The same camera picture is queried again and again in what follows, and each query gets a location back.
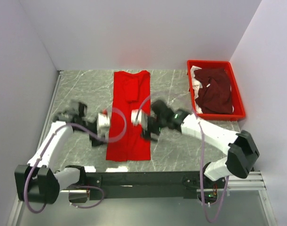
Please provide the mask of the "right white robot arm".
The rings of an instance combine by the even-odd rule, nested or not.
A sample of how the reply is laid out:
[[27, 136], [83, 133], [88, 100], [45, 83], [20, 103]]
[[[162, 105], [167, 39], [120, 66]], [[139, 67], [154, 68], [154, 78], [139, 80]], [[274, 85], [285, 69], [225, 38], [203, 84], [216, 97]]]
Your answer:
[[194, 137], [201, 143], [210, 144], [226, 157], [202, 166], [202, 174], [211, 181], [227, 176], [246, 179], [259, 158], [259, 151], [246, 131], [236, 132], [212, 124], [182, 108], [173, 111], [162, 100], [151, 105], [154, 116], [145, 113], [142, 108], [131, 112], [132, 124], [142, 127], [142, 137], [153, 140], [152, 134], [159, 136], [162, 128], [176, 130], [182, 135]]

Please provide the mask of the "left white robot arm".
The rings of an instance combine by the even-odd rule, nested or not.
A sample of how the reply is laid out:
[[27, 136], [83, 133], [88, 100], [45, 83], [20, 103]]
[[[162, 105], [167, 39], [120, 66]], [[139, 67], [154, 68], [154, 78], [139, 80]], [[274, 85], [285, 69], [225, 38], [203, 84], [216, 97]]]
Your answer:
[[93, 147], [105, 144], [104, 138], [97, 136], [97, 121], [86, 120], [87, 109], [85, 103], [73, 100], [67, 109], [54, 115], [50, 130], [35, 155], [26, 165], [18, 165], [14, 172], [19, 200], [27, 204], [53, 204], [60, 191], [87, 184], [83, 166], [68, 165], [59, 173], [52, 170], [58, 154], [75, 131], [88, 134]]

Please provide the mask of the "red t shirt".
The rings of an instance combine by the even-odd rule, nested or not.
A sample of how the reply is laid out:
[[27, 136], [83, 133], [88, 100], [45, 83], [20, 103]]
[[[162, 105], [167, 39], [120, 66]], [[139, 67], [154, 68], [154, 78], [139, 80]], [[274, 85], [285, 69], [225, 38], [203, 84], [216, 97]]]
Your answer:
[[141, 137], [142, 127], [134, 126], [131, 113], [139, 109], [141, 103], [150, 95], [150, 73], [114, 73], [113, 108], [121, 110], [126, 117], [125, 135], [115, 143], [109, 143], [106, 151], [108, 161], [149, 161], [151, 143]]

